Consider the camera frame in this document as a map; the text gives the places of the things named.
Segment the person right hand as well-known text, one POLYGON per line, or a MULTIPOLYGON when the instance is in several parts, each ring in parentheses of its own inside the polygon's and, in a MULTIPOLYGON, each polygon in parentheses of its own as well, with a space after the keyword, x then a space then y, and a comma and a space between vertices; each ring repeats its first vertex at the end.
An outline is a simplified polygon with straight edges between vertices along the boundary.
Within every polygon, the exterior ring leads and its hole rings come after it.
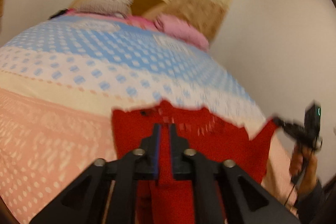
POLYGON ((296 144, 291 155, 289 173, 294 177, 303 174, 301 184, 297 188, 299 196, 312 192, 318 182, 317 157, 314 151, 304 145, 296 144))

